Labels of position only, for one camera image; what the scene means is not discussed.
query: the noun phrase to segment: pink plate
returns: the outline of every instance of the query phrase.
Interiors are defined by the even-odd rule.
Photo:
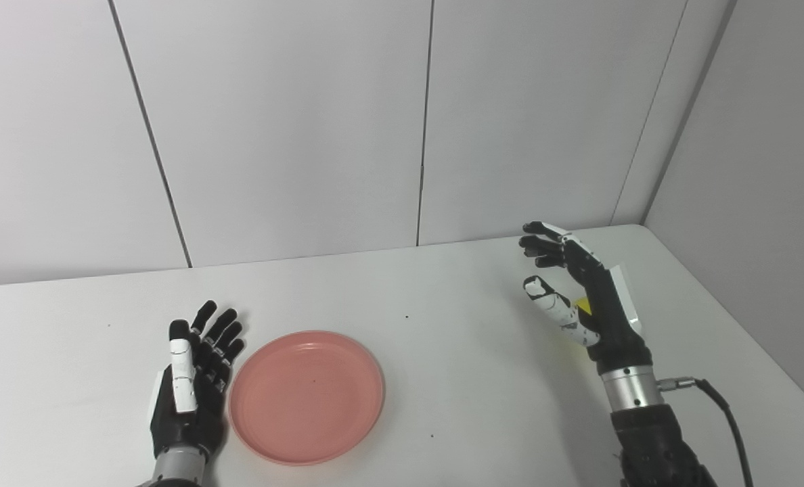
[[[303,331],[248,357],[231,388],[229,416],[260,456],[314,465],[358,444],[383,402],[384,380],[367,349],[339,333]]]

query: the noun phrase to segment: black robotic finger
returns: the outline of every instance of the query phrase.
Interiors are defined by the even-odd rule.
[[[546,240],[538,237],[538,235],[523,235],[519,239],[519,246],[523,247],[523,249],[540,249],[556,255],[562,253],[562,244]]]
[[[213,357],[213,345],[208,342],[200,342],[197,352],[194,353],[194,366],[197,370],[202,370],[210,365],[210,358]]]
[[[231,345],[231,342],[237,338],[240,332],[242,332],[242,324],[239,321],[234,321],[231,326],[226,327],[225,332],[216,341],[216,353],[224,355],[228,346]]]
[[[219,306],[216,305],[216,302],[213,300],[209,300],[204,303],[204,306],[201,306],[198,309],[198,314],[195,315],[194,321],[192,321],[192,333],[197,336],[200,336],[201,333],[204,333],[204,327],[206,327],[206,322],[213,316],[213,313],[216,312],[216,309],[219,309]]]
[[[227,350],[225,351],[225,355],[222,358],[225,359],[226,363],[232,364],[234,363],[234,359],[237,358],[245,348],[245,343],[241,339],[233,340],[231,345],[228,346]]]
[[[528,222],[522,226],[522,231],[526,233],[544,235],[544,237],[554,241],[562,240],[561,233],[557,232],[550,226],[545,225],[543,222]]]
[[[561,258],[554,258],[554,256],[542,256],[542,258],[535,259],[535,267],[563,267],[564,261]]]
[[[235,319],[237,319],[237,311],[232,308],[225,309],[225,312],[222,312],[220,317],[216,320],[216,323],[210,328],[210,331],[206,332],[204,340],[215,343],[216,340],[219,339],[219,336],[222,335],[222,332],[227,329],[228,325],[234,323]]]

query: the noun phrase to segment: cable connector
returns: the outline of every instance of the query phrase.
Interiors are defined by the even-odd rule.
[[[660,379],[658,381],[658,391],[670,392],[675,389],[693,388],[696,385],[696,379],[693,377],[672,377],[671,379]]]

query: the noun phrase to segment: silver cylindrical connector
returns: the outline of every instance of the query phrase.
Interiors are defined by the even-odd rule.
[[[613,411],[664,404],[652,366],[610,370],[600,376]]]
[[[172,446],[155,459],[155,471],[152,480],[164,478],[181,478],[200,484],[204,481],[204,454],[195,446]]]

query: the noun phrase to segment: black forearm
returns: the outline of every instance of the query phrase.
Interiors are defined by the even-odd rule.
[[[621,466],[629,486],[715,486],[682,440],[668,404],[616,411],[610,418],[623,449]]]

